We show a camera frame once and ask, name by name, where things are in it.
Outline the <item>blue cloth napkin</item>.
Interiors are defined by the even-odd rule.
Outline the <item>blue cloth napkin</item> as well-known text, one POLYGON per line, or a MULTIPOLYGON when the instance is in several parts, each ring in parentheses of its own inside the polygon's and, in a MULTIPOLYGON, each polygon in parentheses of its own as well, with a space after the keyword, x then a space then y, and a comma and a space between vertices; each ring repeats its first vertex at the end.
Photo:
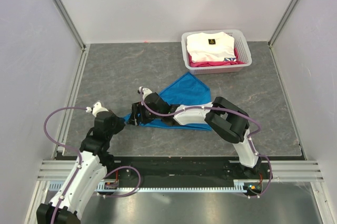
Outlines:
MULTIPOLYGON (((190 73, 182 75, 176 81, 160 91, 158 95, 168 104, 194 106, 210 103, 212 101, 210 88, 190 73)), ((203 131, 212 130, 211 127, 206 123, 170 126, 162 122, 160 119, 155 119, 147 124, 139 125, 143 127, 163 129, 190 129, 203 131)))

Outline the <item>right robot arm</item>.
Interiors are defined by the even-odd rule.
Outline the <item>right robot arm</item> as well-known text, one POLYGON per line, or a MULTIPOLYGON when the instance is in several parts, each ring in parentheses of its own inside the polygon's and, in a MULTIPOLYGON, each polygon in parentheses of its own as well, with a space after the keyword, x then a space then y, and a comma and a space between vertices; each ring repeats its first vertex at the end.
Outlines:
POLYGON ((200 105, 169 104, 157 93, 141 94, 132 104, 128 123, 146 125, 159 120, 167 126, 208 125, 223 140, 234 146, 242 175, 254 178, 260 173, 261 158, 252 143, 248 114, 223 97, 200 105))

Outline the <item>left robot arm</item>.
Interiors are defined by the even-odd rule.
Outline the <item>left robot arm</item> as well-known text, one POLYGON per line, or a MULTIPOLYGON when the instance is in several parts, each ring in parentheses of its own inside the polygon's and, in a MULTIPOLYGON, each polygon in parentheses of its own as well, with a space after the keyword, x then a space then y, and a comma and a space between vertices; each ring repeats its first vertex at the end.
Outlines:
POLYGON ((103 178, 115 174, 113 155, 108 153, 112 137, 125 127, 125 119, 110 110, 95 115, 94 126, 81 143, 74 167, 49 203, 36 211, 38 223, 80 223, 84 209, 103 178))

